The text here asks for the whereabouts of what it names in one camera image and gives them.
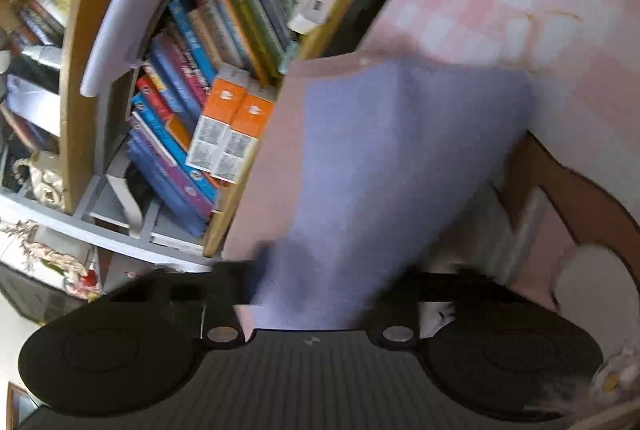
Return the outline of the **orange white box upper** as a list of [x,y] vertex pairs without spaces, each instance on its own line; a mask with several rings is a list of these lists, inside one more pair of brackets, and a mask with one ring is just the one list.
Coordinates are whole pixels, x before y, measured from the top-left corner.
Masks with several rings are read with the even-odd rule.
[[250,74],[223,64],[209,90],[186,156],[189,167],[212,174],[231,121],[247,94]]

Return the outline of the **purple and pink sweater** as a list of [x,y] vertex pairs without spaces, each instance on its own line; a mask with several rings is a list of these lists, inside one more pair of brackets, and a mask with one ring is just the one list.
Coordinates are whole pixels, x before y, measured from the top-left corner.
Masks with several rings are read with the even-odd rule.
[[224,245],[266,262],[250,327],[354,324],[495,175],[534,104],[513,68],[381,52],[293,64]]

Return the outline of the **pink checkered table mat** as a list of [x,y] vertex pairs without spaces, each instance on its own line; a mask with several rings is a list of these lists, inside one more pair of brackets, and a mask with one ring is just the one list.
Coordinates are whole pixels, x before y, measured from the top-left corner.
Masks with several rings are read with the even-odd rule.
[[502,199],[528,239],[503,280],[596,339],[639,342],[639,0],[387,0],[362,40],[534,79]]

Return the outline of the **orange white box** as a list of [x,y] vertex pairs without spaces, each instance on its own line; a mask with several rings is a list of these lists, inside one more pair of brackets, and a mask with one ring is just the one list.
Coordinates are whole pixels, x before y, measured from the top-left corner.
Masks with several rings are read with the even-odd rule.
[[277,101],[277,89],[264,88],[252,80],[247,94],[234,113],[229,133],[222,142],[221,154],[216,160],[212,176],[227,183],[239,181],[248,158],[254,154],[257,142],[265,131],[274,104]]
[[250,74],[223,64],[209,90],[186,156],[189,167],[212,174],[231,121],[247,94]]

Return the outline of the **white power adapter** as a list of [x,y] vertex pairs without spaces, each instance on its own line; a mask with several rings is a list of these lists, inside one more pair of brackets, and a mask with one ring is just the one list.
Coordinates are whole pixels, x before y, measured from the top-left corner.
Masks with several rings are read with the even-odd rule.
[[288,29],[308,34],[326,22],[334,3],[335,0],[300,0],[288,20]]

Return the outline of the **row of colourful books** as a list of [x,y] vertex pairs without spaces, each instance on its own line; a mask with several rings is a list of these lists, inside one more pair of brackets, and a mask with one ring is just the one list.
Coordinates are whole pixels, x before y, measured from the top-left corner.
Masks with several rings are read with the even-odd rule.
[[194,238],[224,208],[234,157],[218,164],[224,125],[198,123],[226,68],[277,83],[296,49],[299,0],[165,0],[143,50],[126,154],[163,207]]

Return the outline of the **wooden bookshelf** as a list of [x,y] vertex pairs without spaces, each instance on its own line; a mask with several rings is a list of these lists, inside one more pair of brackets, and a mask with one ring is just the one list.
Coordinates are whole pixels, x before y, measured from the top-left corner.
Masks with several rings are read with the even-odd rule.
[[[354,2],[336,0],[326,22],[298,40],[300,47],[292,60],[308,60],[324,54],[336,37],[339,26],[344,23],[347,12],[355,8]],[[240,203],[246,176],[231,187],[224,211],[214,214],[202,240],[196,242],[188,242],[184,237],[171,239],[168,232],[156,230],[157,222],[160,222],[158,219],[167,219],[168,228],[178,228],[177,221],[169,220],[162,207],[158,207],[160,213],[153,209],[153,214],[149,212],[150,217],[145,221],[151,220],[151,234],[143,234],[140,238],[101,228],[90,219],[89,209],[100,198],[106,182],[102,176],[108,141],[104,124],[110,121],[107,116],[113,92],[107,89],[106,98],[83,98],[80,84],[110,3],[111,0],[73,0],[70,7],[60,70],[61,134],[58,137],[66,209],[64,212],[56,211],[18,193],[2,192],[1,198],[17,204],[8,208],[17,211],[20,206],[24,209],[29,220],[94,246],[141,261],[199,270],[218,259],[216,254],[221,250]],[[17,18],[12,13],[8,0],[2,0],[1,27],[6,31],[17,27]]]

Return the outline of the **orange white box lower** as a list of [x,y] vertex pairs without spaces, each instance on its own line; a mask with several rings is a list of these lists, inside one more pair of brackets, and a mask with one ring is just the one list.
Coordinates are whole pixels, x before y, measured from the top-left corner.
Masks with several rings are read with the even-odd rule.
[[257,142],[265,131],[274,104],[277,101],[277,89],[264,88],[252,80],[247,94],[234,113],[229,133],[222,142],[221,154],[216,160],[212,176],[227,183],[239,181],[248,158],[254,154]]

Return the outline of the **white fluffy charm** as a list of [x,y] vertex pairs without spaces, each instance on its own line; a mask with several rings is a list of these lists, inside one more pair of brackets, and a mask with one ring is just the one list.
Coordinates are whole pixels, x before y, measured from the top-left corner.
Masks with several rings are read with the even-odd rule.
[[602,413],[639,397],[639,346],[610,355],[590,377],[565,377],[545,384],[534,406],[574,420]]

